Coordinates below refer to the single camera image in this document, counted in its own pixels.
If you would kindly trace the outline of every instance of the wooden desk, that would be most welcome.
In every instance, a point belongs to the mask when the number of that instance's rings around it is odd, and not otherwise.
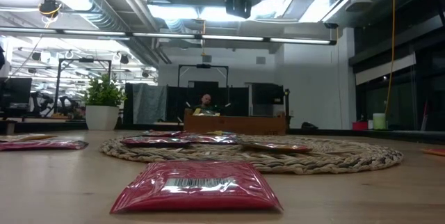
[[[0,152],[0,223],[32,224],[439,224],[444,222],[443,148],[348,138],[400,150],[400,166],[342,175],[264,175],[284,213],[160,212],[110,215],[122,189],[144,168],[99,153],[102,141],[140,131],[67,131],[90,143],[79,151]]]
[[[237,134],[285,135],[285,117],[194,116],[186,110],[184,130],[194,133],[229,131]]]

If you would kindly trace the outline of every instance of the round jute mat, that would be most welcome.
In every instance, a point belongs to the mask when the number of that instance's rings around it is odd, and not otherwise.
[[[121,139],[104,141],[100,151],[130,161],[247,161],[263,173],[356,173],[400,163],[403,154],[379,145],[299,136],[244,136],[243,142],[292,143],[313,149],[306,154],[279,153],[241,145],[192,144],[187,148],[127,147]]]

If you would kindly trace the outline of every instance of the black monitor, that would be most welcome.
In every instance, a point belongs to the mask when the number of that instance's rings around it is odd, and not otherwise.
[[[21,117],[29,111],[32,78],[0,78],[0,108],[6,117]]]

